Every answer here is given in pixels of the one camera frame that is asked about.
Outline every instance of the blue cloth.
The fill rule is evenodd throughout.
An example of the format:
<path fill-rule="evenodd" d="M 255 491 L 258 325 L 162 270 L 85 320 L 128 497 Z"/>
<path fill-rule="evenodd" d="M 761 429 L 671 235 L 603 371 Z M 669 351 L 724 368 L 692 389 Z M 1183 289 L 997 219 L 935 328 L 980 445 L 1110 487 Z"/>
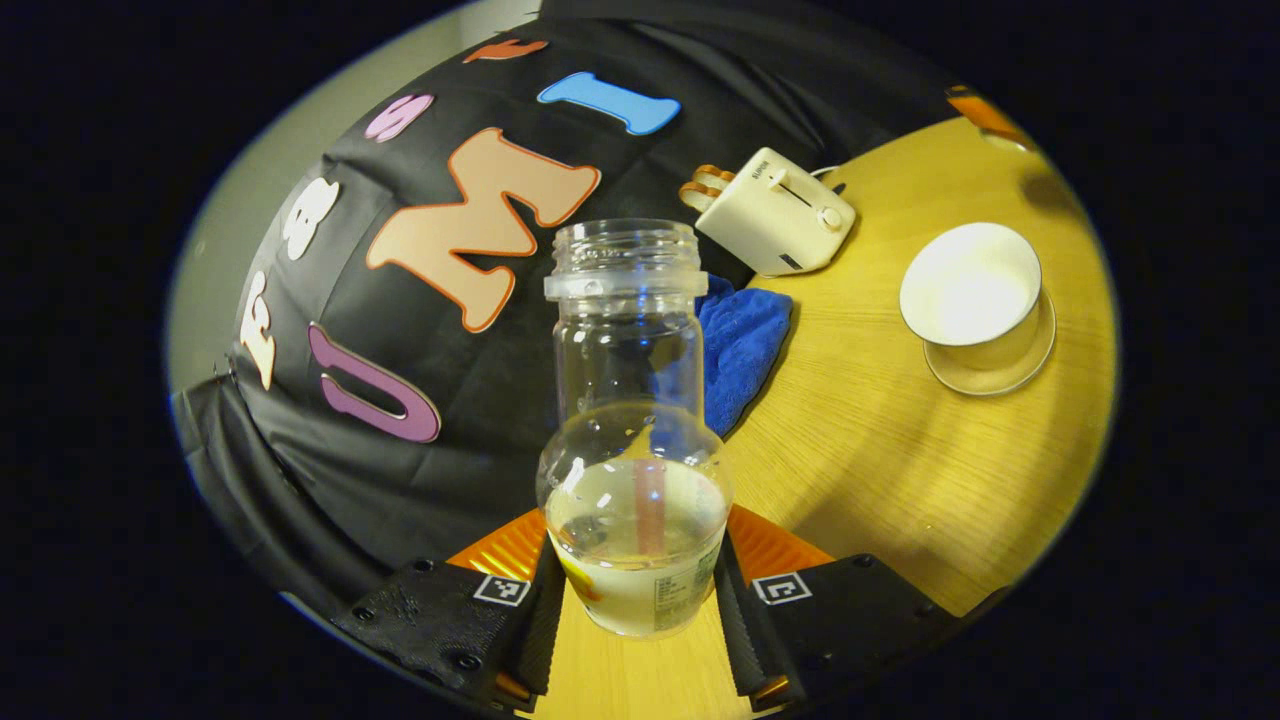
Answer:
<path fill-rule="evenodd" d="M 694 304 L 703 325 L 707 427 L 724 437 L 760 392 L 791 327 L 791 299 L 767 290 L 733 291 L 709 275 Z"/>

